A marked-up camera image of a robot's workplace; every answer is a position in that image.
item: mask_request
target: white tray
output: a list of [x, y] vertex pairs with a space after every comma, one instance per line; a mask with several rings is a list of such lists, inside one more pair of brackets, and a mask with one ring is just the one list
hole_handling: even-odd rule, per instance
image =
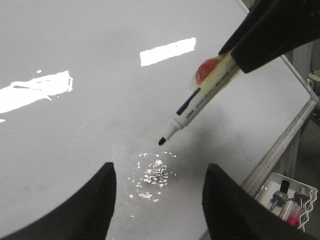
[[[317, 200], [317, 192], [318, 190], [315, 187], [306, 185], [302, 182], [293, 180], [286, 176], [283, 176], [279, 173], [272, 172], [269, 177], [266, 179], [264, 184], [262, 185], [260, 191], [255, 196], [255, 199], [262, 204], [265, 208], [269, 209], [273, 204], [273, 194], [280, 189], [281, 182], [283, 180], [287, 180], [290, 183], [288, 189], [289, 198], [294, 198], [294, 194], [296, 191], [299, 191], [301, 188], [305, 188], [306, 192], [309, 195], [309, 200], [303, 204], [303, 213], [300, 216], [300, 226], [298, 229], [302, 229], [305, 231], [305, 224], [310, 219], [310, 213], [314, 209], [315, 201]], [[279, 216], [282, 208], [278, 205], [275, 206], [272, 213], [276, 216]]]

